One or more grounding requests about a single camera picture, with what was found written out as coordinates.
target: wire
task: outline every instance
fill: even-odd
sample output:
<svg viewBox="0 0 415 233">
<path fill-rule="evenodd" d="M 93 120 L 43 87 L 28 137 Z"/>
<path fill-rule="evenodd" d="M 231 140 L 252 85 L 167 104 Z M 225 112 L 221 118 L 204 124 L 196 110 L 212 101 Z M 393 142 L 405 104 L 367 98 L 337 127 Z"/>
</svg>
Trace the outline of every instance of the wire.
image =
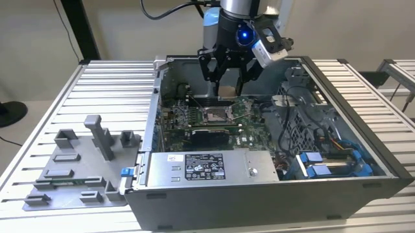
<svg viewBox="0 0 415 233">
<path fill-rule="evenodd" d="M 8 142 L 8 143 L 10 143 L 10 144 L 15 144 L 16 146 L 23 147 L 23 145 L 21 145 L 21 144 L 19 144 L 17 142 L 12 142 L 12 141 L 9 141 L 9 140 L 4 139 L 1 136 L 0 136 L 0 139 L 1 139 L 4 142 Z"/>
<path fill-rule="evenodd" d="M 395 94 L 396 94 L 396 91 L 397 91 L 399 87 L 400 87 L 400 84 L 397 84 L 397 87 L 396 87 L 396 89 L 395 89 L 395 91 L 393 91 L 393 94 L 392 94 L 392 96 L 391 96 L 389 101 L 393 99 L 393 97 L 395 97 Z"/>
<path fill-rule="evenodd" d="M 404 106 L 403 106 L 403 109 L 401 109 L 401 112 L 403 112 L 403 113 L 404 113 L 404 111 L 407 110 L 408 105 L 409 105 L 409 102 L 405 102 L 405 103 L 404 103 Z"/>
<path fill-rule="evenodd" d="M 57 5 L 56 5 L 56 0 L 53 0 L 53 4 L 55 4 L 56 12 L 57 12 L 57 14 L 59 14 L 60 21 L 61 21 L 61 23 L 63 23 L 63 25 L 64 25 L 64 28 L 65 28 L 65 30 L 67 30 L 68 40 L 69 40 L 69 43 L 71 43 L 71 48 L 72 48 L 72 51 L 73 51 L 73 53 L 75 53 L 75 56 L 76 56 L 76 59 L 77 59 L 77 63 L 79 63 L 79 62 L 80 62 L 79 56 L 77 56 L 77 53 L 76 53 L 76 51 L 75 51 L 75 47 L 73 47 L 73 44 L 72 44 L 69 31 L 68 31 L 68 28 L 67 28 L 67 26 L 65 26 L 65 23 L 64 23 L 64 20 L 63 20 L 63 16 L 60 15 L 60 11 L 59 11 L 59 8 L 57 8 Z"/>
<path fill-rule="evenodd" d="M 341 150 L 344 150 L 344 148 L 340 146 L 340 144 L 331 138 L 329 139 L 332 141 L 332 143 L 336 145 L 336 147 Z"/>
<path fill-rule="evenodd" d="M 179 107 L 173 107 L 173 109 L 179 109 L 179 110 L 181 111 L 181 113 L 183 113 L 184 121 L 183 121 L 183 123 L 180 124 L 180 125 L 183 125 L 183 124 L 185 123 L 185 120 L 187 120 L 185 113 L 184 113 L 183 109 L 179 108 Z"/>
<path fill-rule="evenodd" d="M 284 125 L 283 125 L 283 130 L 281 130 L 281 132 L 280 132 L 280 134 L 279 134 L 279 137 L 277 137 L 277 146 L 279 146 L 280 150 L 281 150 L 285 154 L 288 154 L 291 157 L 293 157 L 293 155 L 291 154 L 289 150 L 285 150 L 285 149 L 281 147 L 280 142 L 281 142 L 283 134 L 284 134 L 284 132 L 285 132 L 285 130 L 287 130 L 287 127 L 288 127 L 288 120 L 289 120 L 289 101 L 288 101 L 288 96 L 291 96 L 293 99 L 296 99 L 295 96 L 292 96 L 292 95 L 288 94 L 288 91 L 289 91 L 292 88 L 303 88 L 303 89 L 305 89 L 307 91 L 309 91 L 309 89 L 308 89 L 307 87 L 304 87 L 304 86 L 291 86 L 291 87 L 287 89 L 287 91 L 284 92 L 285 101 L 287 101 L 287 113 L 285 113 L 285 121 L 284 121 Z M 321 129 L 321 130 L 323 130 L 324 138 L 325 138 L 325 140 L 327 140 L 327 142 L 328 142 L 328 140 L 329 140 L 328 130 L 327 130 L 327 129 L 321 126 L 321 124 L 311 117 L 311 115 L 308 114 L 305 108 L 303 108 L 303 111 L 304 111 L 304 114 L 305 114 L 307 118 L 308 118 L 308 119 L 312 121 L 312 123 L 317 126 L 316 130 L 317 130 L 317 129 Z"/>
<path fill-rule="evenodd" d="M 168 11 L 165 11 L 161 15 L 159 16 L 151 16 L 144 8 L 144 3 L 143 0 L 140 0 L 140 7 L 141 7 L 141 11 L 144 13 L 144 15 L 151 19 L 151 20 L 159 20 L 163 19 L 165 16 L 168 16 L 171 13 L 179 11 L 181 8 L 187 7 L 187 6 L 197 6 L 197 5 L 204 5 L 204 2 L 201 1 L 189 1 L 187 3 L 183 3 L 181 5 L 176 6 L 175 8 L 169 9 Z"/>
<path fill-rule="evenodd" d="M 203 12 L 201 7 L 199 5 L 195 5 L 195 7 L 196 7 L 196 10 L 197 10 L 197 13 L 199 13 L 200 17 L 204 18 L 204 14 L 205 13 Z"/>
</svg>

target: blue latch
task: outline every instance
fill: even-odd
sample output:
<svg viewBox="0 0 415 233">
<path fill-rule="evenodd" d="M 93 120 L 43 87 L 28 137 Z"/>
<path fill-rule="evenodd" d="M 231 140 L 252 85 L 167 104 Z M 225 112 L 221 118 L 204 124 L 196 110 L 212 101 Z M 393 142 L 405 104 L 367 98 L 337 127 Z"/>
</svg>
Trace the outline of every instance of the blue latch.
<svg viewBox="0 0 415 233">
<path fill-rule="evenodd" d="M 133 168 L 123 168 L 121 169 L 121 177 L 133 177 L 135 176 L 135 169 Z"/>
<path fill-rule="evenodd" d="M 300 154 L 300 160 L 303 163 L 320 163 L 323 162 L 323 157 L 319 152 L 303 152 Z"/>
<path fill-rule="evenodd" d="M 309 178 L 317 178 L 320 176 L 331 175 L 327 165 L 313 165 L 307 168 L 307 174 Z"/>
</svg>

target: warning label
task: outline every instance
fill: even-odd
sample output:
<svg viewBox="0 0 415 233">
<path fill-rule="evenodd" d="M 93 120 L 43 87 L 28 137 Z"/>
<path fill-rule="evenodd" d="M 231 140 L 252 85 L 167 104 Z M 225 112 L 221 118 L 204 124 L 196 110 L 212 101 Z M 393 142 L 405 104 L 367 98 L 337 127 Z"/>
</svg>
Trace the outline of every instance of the warning label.
<svg viewBox="0 0 415 233">
<path fill-rule="evenodd" d="M 223 154 L 187 154 L 184 157 L 188 181 L 225 179 Z"/>
</svg>

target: aluminum extrusion table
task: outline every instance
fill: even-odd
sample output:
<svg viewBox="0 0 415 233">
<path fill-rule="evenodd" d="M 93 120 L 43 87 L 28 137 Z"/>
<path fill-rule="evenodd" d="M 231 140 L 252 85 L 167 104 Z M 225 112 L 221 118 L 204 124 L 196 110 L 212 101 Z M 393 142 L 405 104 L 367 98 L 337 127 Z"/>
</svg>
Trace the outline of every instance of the aluminum extrusion table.
<svg viewBox="0 0 415 233">
<path fill-rule="evenodd" d="M 415 176 L 415 125 L 349 64 L 313 60 L 364 122 Z M 55 149 L 59 129 L 88 135 L 83 121 L 100 114 L 112 134 L 133 130 L 144 135 L 153 62 L 91 61 L 76 68 L 45 116 L 0 178 L 0 231 L 135 232 L 139 223 L 129 206 L 25 212 L 32 190 Z M 392 198 L 375 200 L 347 220 L 291 223 L 188 232 L 385 233 L 415 231 L 415 183 Z"/>
</svg>

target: robotic arm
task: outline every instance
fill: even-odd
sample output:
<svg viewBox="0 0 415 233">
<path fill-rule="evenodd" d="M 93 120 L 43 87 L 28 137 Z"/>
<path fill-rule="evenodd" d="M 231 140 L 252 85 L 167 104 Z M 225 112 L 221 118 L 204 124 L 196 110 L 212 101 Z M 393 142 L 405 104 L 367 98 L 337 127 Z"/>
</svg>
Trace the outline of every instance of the robotic arm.
<svg viewBox="0 0 415 233">
<path fill-rule="evenodd" d="M 217 23 L 205 24 L 204 48 L 197 51 L 204 80 L 215 84 L 217 96 L 219 82 L 228 68 L 239 69 L 236 94 L 243 84 L 256 80 L 263 69 L 283 59 L 292 49 L 293 40 L 281 38 L 273 20 L 265 15 L 272 0 L 221 0 L 221 8 L 215 17 Z M 208 64 L 216 60 L 215 69 Z M 249 61 L 256 58 L 248 69 Z"/>
</svg>

